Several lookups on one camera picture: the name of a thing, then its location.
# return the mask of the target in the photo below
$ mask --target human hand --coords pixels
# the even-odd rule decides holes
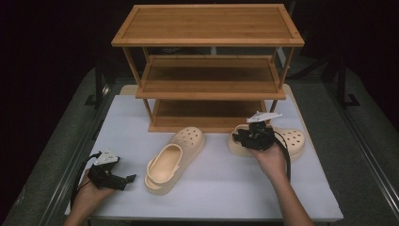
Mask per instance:
[[[277,143],[273,143],[266,151],[248,150],[258,160],[261,170],[272,183],[278,179],[287,178],[284,154]]]
[[[85,176],[78,187],[78,193],[74,199],[73,207],[64,222],[67,225],[81,225],[90,216],[105,198],[115,193],[115,189],[98,188],[88,178],[88,169],[85,171]]]

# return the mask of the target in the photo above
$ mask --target white table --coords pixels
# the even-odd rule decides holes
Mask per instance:
[[[314,221],[341,219],[343,214],[329,188],[294,96],[287,85],[284,88],[289,93],[287,100],[280,101],[276,109],[282,117],[273,119],[272,124],[300,129],[307,135],[305,152],[292,162],[291,184]],[[115,96],[92,153],[111,149],[121,157],[113,173],[120,177],[137,174],[137,177],[124,191],[107,199],[93,214],[94,218],[282,219],[270,182],[254,158],[229,151],[228,134],[205,134],[203,150],[175,187],[165,196],[150,194],[144,185],[147,164],[174,134],[149,133],[149,123],[142,100],[133,95]]]

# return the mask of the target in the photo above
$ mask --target shelf tier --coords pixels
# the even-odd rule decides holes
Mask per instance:
[[[284,100],[271,56],[150,56],[138,99]]]
[[[231,133],[256,111],[266,111],[264,101],[156,100],[150,132],[179,132],[196,126],[204,133]]]

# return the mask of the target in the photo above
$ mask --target clog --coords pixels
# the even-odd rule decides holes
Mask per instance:
[[[296,160],[300,155],[302,155],[305,147],[305,135],[302,131],[297,129],[284,129],[272,126],[273,130],[276,132],[275,137],[284,145],[287,144],[287,150],[290,154],[291,161]],[[240,124],[235,127],[228,138],[229,150],[237,155],[250,157],[253,156],[247,148],[243,147],[240,142],[237,142],[233,138],[233,134],[237,134],[239,129],[247,130],[249,126],[247,124]]]
[[[205,136],[197,127],[186,127],[176,133],[162,151],[150,160],[144,179],[154,195],[166,195],[197,157],[205,144]]]

